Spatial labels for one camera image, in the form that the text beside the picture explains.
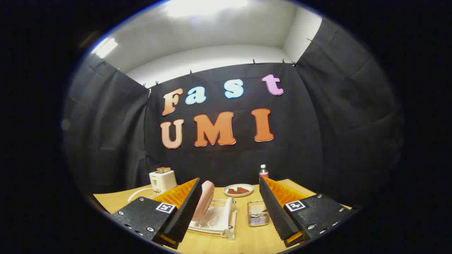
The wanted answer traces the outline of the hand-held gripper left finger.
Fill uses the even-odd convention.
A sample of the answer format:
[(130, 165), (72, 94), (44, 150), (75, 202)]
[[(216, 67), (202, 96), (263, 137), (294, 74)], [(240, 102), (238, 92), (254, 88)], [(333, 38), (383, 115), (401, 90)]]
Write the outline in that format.
[(199, 177), (154, 198), (140, 196), (113, 212), (112, 220), (147, 242), (177, 249), (202, 195)]

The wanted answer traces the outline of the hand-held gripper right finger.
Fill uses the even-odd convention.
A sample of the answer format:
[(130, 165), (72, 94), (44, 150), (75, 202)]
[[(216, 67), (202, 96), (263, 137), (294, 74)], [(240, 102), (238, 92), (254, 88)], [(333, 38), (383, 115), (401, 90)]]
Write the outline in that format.
[(353, 209), (325, 194), (307, 196), (268, 177), (260, 179), (259, 190), (273, 226), (286, 247), (316, 241), (355, 214)]

